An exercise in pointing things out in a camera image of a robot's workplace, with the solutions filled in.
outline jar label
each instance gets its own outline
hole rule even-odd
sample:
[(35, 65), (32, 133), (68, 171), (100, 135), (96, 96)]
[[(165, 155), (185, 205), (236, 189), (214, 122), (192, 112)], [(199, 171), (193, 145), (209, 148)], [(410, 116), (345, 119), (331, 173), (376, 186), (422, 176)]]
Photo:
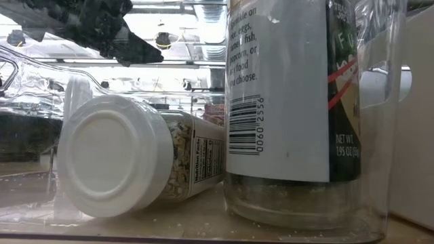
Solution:
[(224, 172), (224, 129), (197, 117), (192, 118), (189, 196), (221, 182)]
[(359, 77), (348, 0), (231, 7), (227, 171), (307, 182), (358, 177)]

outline green label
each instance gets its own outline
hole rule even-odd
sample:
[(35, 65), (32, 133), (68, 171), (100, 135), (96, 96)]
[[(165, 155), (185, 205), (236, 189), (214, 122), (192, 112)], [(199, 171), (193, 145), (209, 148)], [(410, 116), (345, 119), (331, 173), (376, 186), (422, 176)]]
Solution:
[(349, 0), (327, 1), (330, 181), (361, 171), (359, 71), (355, 10)]

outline white cap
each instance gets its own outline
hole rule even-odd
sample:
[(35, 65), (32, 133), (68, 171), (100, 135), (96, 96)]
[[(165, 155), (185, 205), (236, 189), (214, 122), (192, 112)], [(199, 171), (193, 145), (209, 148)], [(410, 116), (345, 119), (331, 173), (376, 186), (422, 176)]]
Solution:
[(86, 102), (63, 127), (58, 175), (75, 207), (118, 216), (152, 203), (173, 165), (173, 142), (158, 112), (121, 96)]

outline white label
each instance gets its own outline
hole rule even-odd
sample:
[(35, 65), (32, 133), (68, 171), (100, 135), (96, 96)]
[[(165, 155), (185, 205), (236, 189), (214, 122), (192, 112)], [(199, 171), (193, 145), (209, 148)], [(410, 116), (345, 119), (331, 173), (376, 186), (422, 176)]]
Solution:
[(192, 118), (194, 130), (189, 196), (221, 182), (224, 172), (224, 129), (196, 117)]
[(241, 1), (228, 29), (227, 171), (328, 182), (325, 2)]

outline spice jar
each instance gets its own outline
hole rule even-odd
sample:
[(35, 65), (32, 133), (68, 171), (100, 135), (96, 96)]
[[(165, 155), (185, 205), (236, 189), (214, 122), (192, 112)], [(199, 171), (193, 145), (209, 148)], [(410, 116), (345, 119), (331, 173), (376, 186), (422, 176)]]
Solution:
[(94, 217), (185, 200), (221, 182), (223, 163), (223, 128), (122, 96), (78, 108), (58, 147), (62, 189)]
[(346, 226), (359, 204), (357, 33), (349, 0), (233, 0), (224, 193), (237, 214)]

